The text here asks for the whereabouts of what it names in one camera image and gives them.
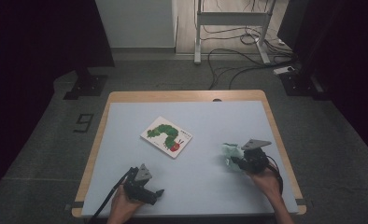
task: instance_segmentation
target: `children's picture book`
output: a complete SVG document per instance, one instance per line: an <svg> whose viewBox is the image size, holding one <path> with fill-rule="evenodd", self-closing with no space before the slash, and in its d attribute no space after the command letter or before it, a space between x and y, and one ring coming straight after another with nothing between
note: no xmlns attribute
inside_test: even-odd
<svg viewBox="0 0 368 224"><path fill-rule="evenodd" d="M174 159L192 139L192 134L163 117L155 119L141 136Z"/></svg>

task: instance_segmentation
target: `wooden table edge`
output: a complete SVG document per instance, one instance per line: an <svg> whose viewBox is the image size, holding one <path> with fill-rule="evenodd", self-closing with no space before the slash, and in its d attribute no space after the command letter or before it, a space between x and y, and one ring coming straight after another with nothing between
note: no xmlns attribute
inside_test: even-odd
<svg viewBox="0 0 368 224"><path fill-rule="evenodd" d="M277 149L285 165L286 172L290 179L295 199L302 200L303 195L298 186L297 179L292 170L287 151L283 145L279 130L276 126L271 107L269 106L266 95L260 90L251 91L113 91L109 94L103 116L93 141L91 153L85 167L84 174L79 184L75 203L83 203L88 192L92 179L93 166L97 158L97 153L101 144L103 133L106 127L106 119L111 103L147 103L147 102L211 102L215 99L221 101L262 101L267 115L272 133L276 140ZM303 215L306 212L306 205L298 205L299 212L296 215ZM83 217L82 207L73 207L74 217Z"/></svg>

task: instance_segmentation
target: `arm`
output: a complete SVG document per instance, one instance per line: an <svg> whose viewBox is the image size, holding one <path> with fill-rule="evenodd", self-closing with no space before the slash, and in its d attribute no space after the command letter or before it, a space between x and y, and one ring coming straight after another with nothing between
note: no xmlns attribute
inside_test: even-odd
<svg viewBox="0 0 368 224"><path fill-rule="evenodd" d="M270 169L264 170L260 174L247 173L251 179L253 179L255 185L260 188L263 194L265 194L269 203L272 205L275 211L275 217L278 224L294 224L289 211L284 204L283 198L279 192L279 183L275 177L274 172Z"/></svg>
<svg viewBox="0 0 368 224"><path fill-rule="evenodd" d="M123 185L118 187L114 198L111 203L111 212L107 221L107 224L122 224L126 222L144 203L132 202L128 199Z"/></svg>

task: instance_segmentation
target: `white wall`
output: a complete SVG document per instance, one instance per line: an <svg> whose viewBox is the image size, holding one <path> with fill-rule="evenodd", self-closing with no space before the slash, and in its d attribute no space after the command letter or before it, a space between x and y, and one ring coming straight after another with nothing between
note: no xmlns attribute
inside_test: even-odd
<svg viewBox="0 0 368 224"><path fill-rule="evenodd" d="M176 0L96 0L111 48L176 46Z"/></svg>

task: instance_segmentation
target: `hand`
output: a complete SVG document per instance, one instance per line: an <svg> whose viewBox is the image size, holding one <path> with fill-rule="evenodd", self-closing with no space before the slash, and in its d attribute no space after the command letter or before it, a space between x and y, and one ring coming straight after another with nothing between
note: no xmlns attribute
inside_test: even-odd
<svg viewBox="0 0 368 224"><path fill-rule="evenodd" d="M131 201L126 195L123 185L118 187L111 203L111 212L107 224L121 224L127 221L144 203Z"/></svg>
<svg viewBox="0 0 368 224"><path fill-rule="evenodd" d="M254 184L268 199L280 197L279 182L272 170L266 168L263 172L256 175L251 174L250 172L246 172L246 174L253 179Z"/></svg>

